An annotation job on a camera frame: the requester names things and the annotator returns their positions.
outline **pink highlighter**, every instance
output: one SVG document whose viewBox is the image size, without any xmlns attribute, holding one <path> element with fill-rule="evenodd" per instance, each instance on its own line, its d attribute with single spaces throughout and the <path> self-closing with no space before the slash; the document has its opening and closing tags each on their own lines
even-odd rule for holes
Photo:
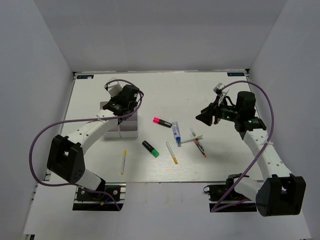
<svg viewBox="0 0 320 240">
<path fill-rule="evenodd" d="M 171 124 L 170 122 L 167 122 L 167 121 L 165 121 L 165 120 L 161 120 L 161 119 L 159 119 L 159 118 L 157 118 L 157 117 L 155 117 L 155 118 L 153 119 L 153 122 L 154 122 L 155 124 L 159 124 L 159 125 L 165 126 L 165 127 L 167 127 L 167 128 L 171 128 L 171 126 L 172 126 L 172 124 Z"/>
</svg>

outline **green highlighter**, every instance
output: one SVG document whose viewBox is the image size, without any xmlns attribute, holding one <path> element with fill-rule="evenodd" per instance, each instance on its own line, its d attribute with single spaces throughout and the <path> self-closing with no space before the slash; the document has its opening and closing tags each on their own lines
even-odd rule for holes
<svg viewBox="0 0 320 240">
<path fill-rule="evenodd" d="M 142 145 L 156 158 L 159 156 L 159 152 L 155 150 L 153 146 L 150 145 L 147 141 L 143 141 Z"/>
</svg>

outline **white tabletop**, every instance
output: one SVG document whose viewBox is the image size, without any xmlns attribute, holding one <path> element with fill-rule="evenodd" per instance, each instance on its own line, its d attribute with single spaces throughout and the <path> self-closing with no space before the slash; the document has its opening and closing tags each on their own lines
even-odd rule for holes
<svg viewBox="0 0 320 240">
<path fill-rule="evenodd" d="M 138 138 L 100 138 L 85 155 L 85 166 L 107 182 L 212 182 L 225 181 L 228 175 L 243 172 L 253 160 L 253 155 L 242 141 L 234 124 L 220 121 L 207 126 L 195 119 L 200 111 L 213 102 L 213 88 L 218 83 L 228 84 L 242 77 L 229 77 L 226 72 L 152 72 L 95 74 L 93 79 L 76 79 L 66 119 L 92 118 L 100 110 L 100 102 L 110 99 L 104 84 L 112 79 L 125 79 L 144 92 L 138 110 Z M 235 103 L 237 93 L 250 91 L 244 83 L 229 88 L 228 95 Z M 197 135 L 203 134 L 201 143 L 204 158 L 194 142 L 177 147 L 172 129 L 153 123 L 158 117 L 168 122 L 177 121 L 181 139 L 190 137 L 189 128 Z M 85 123 L 68 123 L 62 134 L 72 133 Z M 159 153 L 154 158 L 143 146 L 149 142 Z M 167 149 L 169 142 L 177 158 L 174 161 Z M 123 150 L 127 150 L 124 175 L 121 175 Z M 254 180 L 262 180 L 255 165 L 248 173 Z M 59 177 L 52 174 L 51 179 Z"/>
<path fill-rule="evenodd" d="M 128 182 L 122 210 L 73 211 L 75 186 L 38 186 L 24 234 L 35 235 L 35 240 L 310 238 L 303 213 L 277 217 L 262 217 L 258 212 L 210 213 L 209 197 L 203 193 L 207 182 L 225 181 L 229 174 L 242 172 L 253 156 L 232 123 L 221 121 L 209 127 L 195 120 L 195 116 L 215 99 L 212 90 L 217 83 L 240 78 L 229 78 L 225 72 L 96 74 L 93 79 L 76 80 L 66 119 L 95 116 L 99 103 L 109 99 L 103 86 L 113 77 L 132 81 L 145 93 L 138 113 L 139 137 L 101 138 L 85 155 L 85 164 L 106 181 Z M 235 101 L 237 92 L 248 90 L 246 84 L 236 84 L 229 95 Z M 182 139 L 189 136 L 190 127 L 203 134 L 208 157 L 204 158 L 193 142 L 178 148 L 172 130 L 153 123 L 153 117 L 178 121 Z M 66 124 L 63 134 L 82 125 Z M 142 146 L 143 140 L 159 151 L 158 158 Z M 170 142 L 178 165 L 170 157 L 166 141 Z M 127 159 L 121 175 L 123 149 L 127 149 Z M 262 179 L 257 166 L 249 175 Z M 51 183 L 61 181 L 52 174 Z"/>
</svg>

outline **white wall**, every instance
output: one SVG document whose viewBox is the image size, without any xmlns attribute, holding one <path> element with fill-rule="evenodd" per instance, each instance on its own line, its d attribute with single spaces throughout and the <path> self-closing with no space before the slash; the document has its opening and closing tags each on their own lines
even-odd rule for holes
<svg viewBox="0 0 320 240">
<path fill-rule="evenodd" d="M 72 72 L 32 0 L 0 5 L 0 238 L 19 240 L 36 185 L 29 147 L 39 130 L 63 118 Z M 57 132 L 36 146 L 35 172 L 42 178 Z"/>
<path fill-rule="evenodd" d="M 286 0 L 34 0 L 81 71 L 249 68 Z"/>
<path fill-rule="evenodd" d="M 303 212 L 312 239 L 320 239 L 319 9 L 320 1 L 289 0 L 250 71 L 273 103 L 276 150 L 306 181 Z M 269 124 L 270 111 L 260 93 L 258 110 Z"/>
</svg>

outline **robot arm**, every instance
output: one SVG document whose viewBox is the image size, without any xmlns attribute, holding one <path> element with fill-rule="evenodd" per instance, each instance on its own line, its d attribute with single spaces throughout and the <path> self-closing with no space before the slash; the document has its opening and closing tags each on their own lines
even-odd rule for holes
<svg viewBox="0 0 320 240">
<path fill-rule="evenodd" d="M 85 167 L 84 154 L 103 134 L 114 129 L 137 106 L 139 88 L 118 83 L 105 86 L 111 99 L 98 113 L 97 121 L 87 122 L 75 132 L 53 138 L 47 168 L 73 185 L 89 190 L 104 191 L 106 181 Z"/>
<path fill-rule="evenodd" d="M 263 121 L 255 117 L 256 98 L 252 92 L 241 91 L 237 95 L 236 104 L 220 90 L 221 83 L 214 89 L 217 97 L 214 102 L 196 116 L 197 120 L 211 126 L 220 119 L 234 122 L 242 140 L 249 146 L 256 157 L 267 142 L 268 133 Z M 244 195 L 256 203 L 262 216 L 297 215 L 301 211 L 306 182 L 301 176 L 294 176 L 269 142 L 257 160 L 263 177 L 263 184 L 244 177 L 234 187 L 234 191 Z M 230 180 L 239 177 L 231 175 Z"/>
</svg>

